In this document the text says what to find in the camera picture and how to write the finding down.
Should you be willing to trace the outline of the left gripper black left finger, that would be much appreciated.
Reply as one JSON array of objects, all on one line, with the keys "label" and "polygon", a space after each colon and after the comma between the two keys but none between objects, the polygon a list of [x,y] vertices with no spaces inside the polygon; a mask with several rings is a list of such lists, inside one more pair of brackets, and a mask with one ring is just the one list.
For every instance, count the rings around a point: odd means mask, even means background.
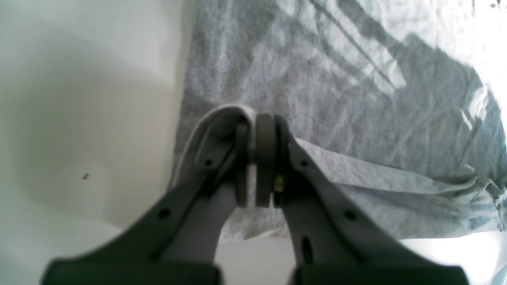
[{"label": "left gripper black left finger", "polygon": [[90,253],[51,262],[42,284],[224,284],[213,260],[223,224],[246,205],[248,135],[239,123],[132,227]]}]

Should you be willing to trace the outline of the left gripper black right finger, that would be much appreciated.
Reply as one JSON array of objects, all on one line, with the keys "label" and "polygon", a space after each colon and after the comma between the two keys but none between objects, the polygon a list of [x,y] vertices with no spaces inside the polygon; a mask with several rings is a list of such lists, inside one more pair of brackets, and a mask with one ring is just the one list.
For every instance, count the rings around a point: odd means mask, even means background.
[{"label": "left gripper black right finger", "polygon": [[459,266],[433,263],[400,245],[331,183],[285,120],[255,120],[256,206],[284,213],[296,267],[290,285],[467,285]]}]

